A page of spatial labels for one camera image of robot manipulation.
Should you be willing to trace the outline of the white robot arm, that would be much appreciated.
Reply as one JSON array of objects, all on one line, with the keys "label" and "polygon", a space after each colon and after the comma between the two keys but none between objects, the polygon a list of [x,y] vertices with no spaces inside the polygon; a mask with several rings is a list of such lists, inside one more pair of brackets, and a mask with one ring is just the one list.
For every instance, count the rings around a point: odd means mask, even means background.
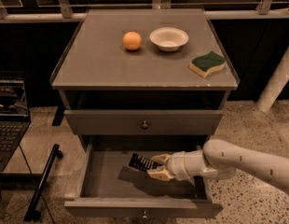
[{"label": "white robot arm", "polygon": [[153,157],[152,161],[158,167],[147,173],[161,181],[184,181],[194,176],[229,179],[239,169],[289,194],[289,159],[220,139],[209,140],[201,150],[161,154]]}]

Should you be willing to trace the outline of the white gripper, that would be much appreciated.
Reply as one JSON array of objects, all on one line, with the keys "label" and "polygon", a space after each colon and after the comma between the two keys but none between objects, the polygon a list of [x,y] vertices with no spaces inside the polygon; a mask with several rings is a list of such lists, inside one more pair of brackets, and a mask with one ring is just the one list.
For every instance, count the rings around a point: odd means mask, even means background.
[{"label": "white gripper", "polygon": [[161,181],[172,179],[183,181],[194,176],[206,177],[209,174],[208,164],[201,150],[175,152],[171,156],[161,154],[152,157],[151,160],[162,166],[148,170],[147,173],[151,178]]}]

